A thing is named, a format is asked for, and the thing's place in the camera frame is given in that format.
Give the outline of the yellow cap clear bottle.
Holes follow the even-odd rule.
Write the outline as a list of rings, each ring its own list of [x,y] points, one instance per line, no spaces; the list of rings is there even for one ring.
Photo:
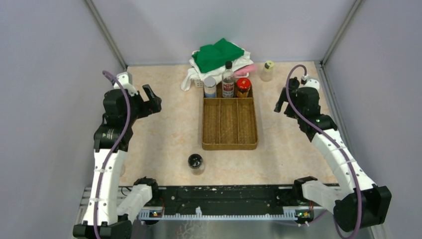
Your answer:
[[[265,62],[263,69],[260,72],[260,79],[263,82],[269,82],[273,79],[274,65],[274,62],[271,60]]]

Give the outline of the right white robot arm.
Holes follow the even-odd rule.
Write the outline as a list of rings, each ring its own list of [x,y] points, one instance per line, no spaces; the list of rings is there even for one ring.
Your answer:
[[[340,188],[333,189],[313,176],[296,179],[292,199],[298,205],[317,203],[333,214],[337,227],[352,232],[356,226],[367,228],[385,222],[392,194],[387,186],[378,186],[359,166],[343,142],[337,125],[320,112],[319,93],[312,87],[283,88],[274,111],[296,119],[329,165]]]

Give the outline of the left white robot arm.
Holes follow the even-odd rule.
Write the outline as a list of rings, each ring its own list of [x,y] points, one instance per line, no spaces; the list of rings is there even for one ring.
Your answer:
[[[132,224],[145,205],[159,201],[157,182],[138,180],[127,197],[117,202],[117,190],[123,162],[128,156],[132,126],[137,119],[161,111],[161,99],[149,85],[143,86],[149,100],[144,101],[134,87],[105,93],[103,121],[94,133],[95,168],[87,210],[81,223],[74,225],[77,239],[128,239]]]

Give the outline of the red lid chili sauce jar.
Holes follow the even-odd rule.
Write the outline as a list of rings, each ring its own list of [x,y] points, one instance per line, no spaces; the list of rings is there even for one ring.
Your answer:
[[[237,92],[236,96],[238,98],[247,98],[251,88],[251,81],[248,78],[239,78],[236,82]]]

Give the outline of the silver lid spice jar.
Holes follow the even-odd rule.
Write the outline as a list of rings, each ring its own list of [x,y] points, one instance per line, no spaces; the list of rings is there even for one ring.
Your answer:
[[[216,80],[214,77],[207,77],[203,81],[204,95],[206,98],[216,98]]]

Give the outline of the black cap squeeze bottle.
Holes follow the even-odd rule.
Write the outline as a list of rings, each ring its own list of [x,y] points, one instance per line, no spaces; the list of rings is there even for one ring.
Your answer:
[[[293,77],[289,79],[289,89],[295,91],[300,86],[300,81],[297,77]]]

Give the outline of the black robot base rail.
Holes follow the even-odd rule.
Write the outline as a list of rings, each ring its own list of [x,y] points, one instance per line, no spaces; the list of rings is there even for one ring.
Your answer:
[[[161,186],[142,208],[146,220],[313,220],[324,209],[299,202],[291,185]]]

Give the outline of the dark bottle red white label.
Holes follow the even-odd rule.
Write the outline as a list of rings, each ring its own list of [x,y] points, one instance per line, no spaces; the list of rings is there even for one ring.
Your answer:
[[[225,71],[222,74],[222,97],[233,98],[234,97],[234,72],[232,70],[232,62],[227,61],[225,63]]]

